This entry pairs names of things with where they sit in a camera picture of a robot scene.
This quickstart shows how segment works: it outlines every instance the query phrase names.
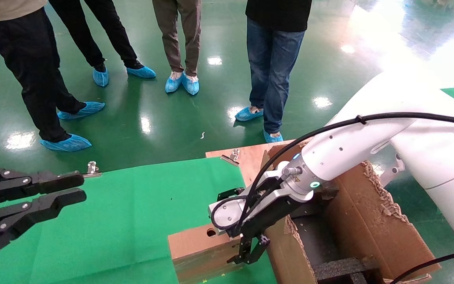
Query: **khaki shirt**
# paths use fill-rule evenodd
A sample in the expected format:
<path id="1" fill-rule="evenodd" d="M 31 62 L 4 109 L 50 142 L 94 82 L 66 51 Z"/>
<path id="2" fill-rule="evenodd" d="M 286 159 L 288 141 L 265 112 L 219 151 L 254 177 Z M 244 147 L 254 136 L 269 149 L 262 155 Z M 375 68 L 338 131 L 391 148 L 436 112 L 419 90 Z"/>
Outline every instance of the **khaki shirt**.
<path id="1" fill-rule="evenodd" d="M 0 21 L 13 20 L 43 8 L 47 0 L 0 0 Z"/>

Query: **wooden board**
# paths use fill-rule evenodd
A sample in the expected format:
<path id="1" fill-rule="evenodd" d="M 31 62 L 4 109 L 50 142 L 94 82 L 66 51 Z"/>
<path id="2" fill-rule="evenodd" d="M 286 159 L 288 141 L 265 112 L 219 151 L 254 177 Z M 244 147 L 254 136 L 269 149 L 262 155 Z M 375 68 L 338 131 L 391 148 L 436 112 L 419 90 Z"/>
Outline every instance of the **wooden board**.
<path id="1" fill-rule="evenodd" d="M 273 146 L 280 145 L 280 144 L 288 144 L 292 142 L 284 141 L 284 142 L 276 142 L 271 144 L 260 144 L 254 146 L 247 146 L 241 148 L 233 148 L 233 149 L 225 149 L 220 151 L 210 151 L 206 153 L 207 158 L 212 157 L 220 157 L 222 155 L 230 156 L 234 149 L 239 150 L 239 158 L 237 162 L 239 163 L 239 167 L 241 169 L 241 174 L 243 175 L 243 180 L 245 181 L 245 185 L 249 186 L 252 184 L 252 180 L 257 176 L 260 170 L 260 162 L 262 161 L 262 157 L 265 151 L 269 151 Z"/>
<path id="2" fill-rule="evenodd" d="M 242 265 L 227 264 L 239 251 L 239 238 L 227 234 L 208 236 L 212 224 L 169 235 L 169 250 L 180 284 L 196 284 L 203 280 L 238 270 Z"/>

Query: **black cable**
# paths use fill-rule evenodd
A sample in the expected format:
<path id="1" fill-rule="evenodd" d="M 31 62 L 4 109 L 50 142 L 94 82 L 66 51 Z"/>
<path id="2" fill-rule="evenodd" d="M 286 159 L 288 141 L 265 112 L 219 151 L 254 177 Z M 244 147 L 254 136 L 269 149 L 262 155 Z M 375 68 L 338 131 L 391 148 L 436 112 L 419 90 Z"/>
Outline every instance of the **black cable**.
<path id="1" fill-rule="evenodd" d="M 220 208 L 220 206 L 224 205 L 225 203 L 227 203 L 229 201 L 241 200 L 241 199 L 246 199 L 246 195 L 233 196 L 233 197 L 225 198 L 224 200 L 220 201 L 215 206 L 215 208 L 213 208 L 213 210 L 211 211 L 211 223 L 213 224 L 213 226 L 215 226 L 216 228 L 218 228 L 220 230 L 227 230 L 228 228 L 231 228 L 232 226 L 234 226 L 234 224 L 231 224 L 229 226 L 219 226 L 215 221 L 215 213 Z"/>
<path id="2" fill-rule="evenodd" d="M 361 123 L 361 124 L 366 124 L 367 121 L 370 120 L 378 120 L 378 119 L 393 119 L 393 118 L 416 118 L 416 119 L 430 119 L 430 120 L 438 120 L 438 121 L 445 121 L 445 122 L 451 122 L 454 123 L 454 117 L 451 116 L 445 116 L 445 115 L 439 115 L 439 114 L 431 114 L 431 113 L 418 113 L 418 112 L 394 112 L 394 113 L 381 113 L 381 114 L 373 114 L 373 115 L 366 115 L 364 117 L 358 115 L 356 118 L 337 122 L 334 124 L 330 124 L 327 126 L 324 126 L 322 128 L 319 128 L 315 131 L 312 131 L 306 135 L 303 135 L 300 138 L 297 138 L 296 140 L 290 142 L 287 144 L 283 149 L 278 151 L 276 155 L 274 155 L 272 158 L 270 158 L 267 163 L 260 169 L 259 173 L 257 174 L 257 177 L 254 179 L 252 186 L 250 187 L 250 191 L 247 194 L 246 198 L 246 203 L 250 204 L 252 197 L 255 194 L 256 187 L 260 181 L 260 178 L 262 175 L 267 171 L 267 169 L 278 159 L 283 153 L 291 149 L 293 146 L 299 144 L 300 142 L 303 142 L 304 140 L 313 137 L 315 135 L 324 133 L 326 131 L 331 131 L 336 128 L 352 125 L 355 123 Z M 240 232 L 241 226 L 243 224 L 243 221 L 247 217 L 247 206 L 243 208 L 243 212 L 241 213 L 241 216 L 239 218 L 239 221 L 236 225 L 235 232 Z"/>
<path id="3" fill-rule="evenodd" d="M 418 270 L 420 270 L 422 268 L 426 268 L 427 266 L 431 266 L 431 265 L 434 265 L 436 263 L 447 261 L 447 260 L 450 260 L 450 259 L 454 259 L 454 254 L 446 255 L 446 256 L 439 257 L 439 258 L 427 261 L 425 263 L 422 263 L 419 266 L 415 266 L 415 267 L 409 269 L 408 271 L 406 271 L 405 273 L 402 273 L 399 277 L 395 278 L 392 282 L 390 282 L 390 284 L 395 284 L 395 283 L 401 281 L 402 279 L 404 279 L 404 277 L 407 277 L 411 273 L 414 273 L 414 272 L 416 272 L 416 271 L 418 271 Z"/>

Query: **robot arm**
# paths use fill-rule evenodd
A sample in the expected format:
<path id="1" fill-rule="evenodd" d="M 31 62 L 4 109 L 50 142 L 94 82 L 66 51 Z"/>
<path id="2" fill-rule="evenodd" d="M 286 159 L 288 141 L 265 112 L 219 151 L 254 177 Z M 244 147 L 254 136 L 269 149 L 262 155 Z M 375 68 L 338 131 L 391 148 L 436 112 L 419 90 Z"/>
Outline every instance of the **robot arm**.
<path id="1" fill-rule="evenodd" d="M 454 99 L 422 81 L 382 73 L 359 90 L 329 124 L 357 115 L 425 112 L 454 117 Z M 267 171 L 248 204 L 241 231 L 234 230 L 247 191 L 235 200 L 209 206 L 218 232 L 242 235 L 239 255 L 230 261 L 253 263 L 270 242 L 263 232 L 311 198 L 321 183 L 332 180 L 392 144 L 418 183 L 427 191 L 454 229 L 454 124 L 411 118 L 369 121 L 317 135 L 290 162 Z M 251 240 L 258 245 L 251 252 Z"/>

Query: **hole in cardboard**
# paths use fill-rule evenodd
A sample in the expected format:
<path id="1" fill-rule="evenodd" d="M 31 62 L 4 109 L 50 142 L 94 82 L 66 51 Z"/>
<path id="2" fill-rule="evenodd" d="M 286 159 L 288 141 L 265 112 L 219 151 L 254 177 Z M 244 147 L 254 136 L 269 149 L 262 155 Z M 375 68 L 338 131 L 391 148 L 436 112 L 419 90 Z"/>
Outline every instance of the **hole in cardboard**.
<path id="1" fill-rule="evenodd" d="M 216 235 L 216 232 L 215 232 L 215 230 L 213 230 L 213 229 L 208 229 L 208 230 L 206 231 L 206 234 L 208 235 L 208 237 L 213 237 L 213 236 Z"/>

